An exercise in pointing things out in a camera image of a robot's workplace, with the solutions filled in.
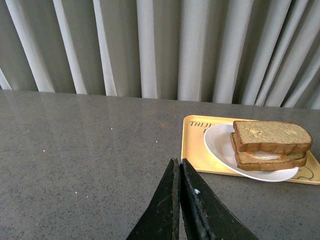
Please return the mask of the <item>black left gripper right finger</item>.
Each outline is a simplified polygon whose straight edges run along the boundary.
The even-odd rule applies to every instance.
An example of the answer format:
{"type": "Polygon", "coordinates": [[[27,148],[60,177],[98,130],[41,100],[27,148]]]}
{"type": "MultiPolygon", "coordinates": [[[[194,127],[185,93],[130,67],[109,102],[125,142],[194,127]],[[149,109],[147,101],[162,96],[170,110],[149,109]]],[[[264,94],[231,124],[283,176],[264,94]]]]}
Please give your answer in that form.
{"type": "Polygon", "coordinates": [[[189,240],[257,240],[194,169],[182,159],[180,164],[180,205],[189,240]]]}

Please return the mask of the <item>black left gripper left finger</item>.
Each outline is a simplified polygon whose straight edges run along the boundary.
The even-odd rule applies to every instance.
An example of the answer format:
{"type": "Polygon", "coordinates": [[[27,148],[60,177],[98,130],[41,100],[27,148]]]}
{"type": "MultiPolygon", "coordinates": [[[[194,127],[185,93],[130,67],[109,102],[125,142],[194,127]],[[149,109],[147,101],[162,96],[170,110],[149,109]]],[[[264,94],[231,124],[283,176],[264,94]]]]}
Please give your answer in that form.
{"type": "Polygon", "coordinates": [[[180,226],[181,175],[177,159],[172,158],[154,195],[128,240],[177,240],[180,226]]]}

